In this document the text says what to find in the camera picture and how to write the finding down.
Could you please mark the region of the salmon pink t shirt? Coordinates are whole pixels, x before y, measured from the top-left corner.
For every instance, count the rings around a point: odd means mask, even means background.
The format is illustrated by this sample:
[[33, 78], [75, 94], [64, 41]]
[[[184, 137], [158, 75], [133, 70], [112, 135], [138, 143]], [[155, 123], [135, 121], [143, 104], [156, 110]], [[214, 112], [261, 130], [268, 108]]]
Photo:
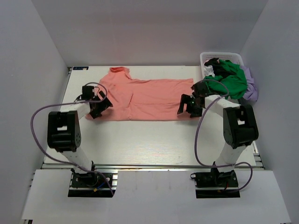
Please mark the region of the salmon pink t shirt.
[[104, 121], [176, 121], [189, 120], [178, 114], [181, 95], [190, 95], [193, 79], [132, 78], [126, 67], [112, 67], [100, 80], [107, 88], [112, 106], [99, 120]]

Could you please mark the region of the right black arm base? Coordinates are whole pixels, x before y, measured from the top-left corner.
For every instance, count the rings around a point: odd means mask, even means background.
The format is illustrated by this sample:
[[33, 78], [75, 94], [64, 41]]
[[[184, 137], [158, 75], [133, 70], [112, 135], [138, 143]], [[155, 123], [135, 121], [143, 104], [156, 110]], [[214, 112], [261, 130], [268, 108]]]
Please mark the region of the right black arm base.
[[236, 172], [232, 166], [225, 172], [214, 163], [208, 172], [190, 174], [195, 181], [197, 199], [239, 198], [240, 190]]

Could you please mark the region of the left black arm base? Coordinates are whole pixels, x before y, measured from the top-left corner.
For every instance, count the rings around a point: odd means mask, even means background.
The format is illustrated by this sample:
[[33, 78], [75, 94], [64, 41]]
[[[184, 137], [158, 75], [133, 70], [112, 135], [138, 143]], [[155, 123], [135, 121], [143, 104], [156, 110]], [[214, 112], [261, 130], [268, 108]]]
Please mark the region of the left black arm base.
[[72, 175], [68, 190], [69, 198], [112, 198], [113, 173], [79, 173], [71, 169]]

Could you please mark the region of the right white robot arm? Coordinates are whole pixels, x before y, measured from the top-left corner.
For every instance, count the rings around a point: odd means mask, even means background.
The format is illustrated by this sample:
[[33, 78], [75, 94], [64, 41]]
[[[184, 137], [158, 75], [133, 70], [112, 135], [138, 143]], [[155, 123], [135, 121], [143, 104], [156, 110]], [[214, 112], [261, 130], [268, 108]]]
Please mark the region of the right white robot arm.
[[[207, 83], [215, 82], [224, 87], [226, 93], [217, 95], [208, 92]], [[235, 166], [248, 162], [237, 162], [242, 152], [252, 142], [258, 139], [259, 131], [253, 107], [240, 105], [226, 99], [229, 96], [229, 89], [221, 82], [211, 79], [201, 80], [195, 83], [191, 89], [191, 95], [182, 94], [177, 114], [182, 114], [186, 106], [186, 112], [191, 118], [199, 117], [194, 139], [194, 155], [198, 164], [206, 168], [216, 168], [211, 174], [211, 181], [216, 186], [222, 186], [228, 180], [226, 172], [230, 172]], [[197, 153], [198, 136], [201, 124], [208, 111], [212, 111], [222, 117], [223, 137], [225, 144], [219, 157], [212, 165], [200, 161]]]

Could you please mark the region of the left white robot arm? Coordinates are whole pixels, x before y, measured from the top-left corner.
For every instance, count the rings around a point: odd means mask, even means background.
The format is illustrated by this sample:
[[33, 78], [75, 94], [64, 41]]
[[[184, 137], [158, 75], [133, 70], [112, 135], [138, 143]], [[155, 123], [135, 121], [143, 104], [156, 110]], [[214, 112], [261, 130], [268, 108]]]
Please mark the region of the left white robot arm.
[[60, 111], [48, 114], [47, 143], [48, 147], [62, 154], [67, 162], [75, 167], [76, 173], [84, 173], [83, 181], [88, 186], [98, 183], [99, 175], [95, 172], [94, 163], [88, 159], [81, 148], [81, 130], [79, 121], [86, 115], [92, 119], [99, 118], [109, 107], [107, 89], [98, 84], [88, 83], [82, 86], [82, 93], [72, 104]]

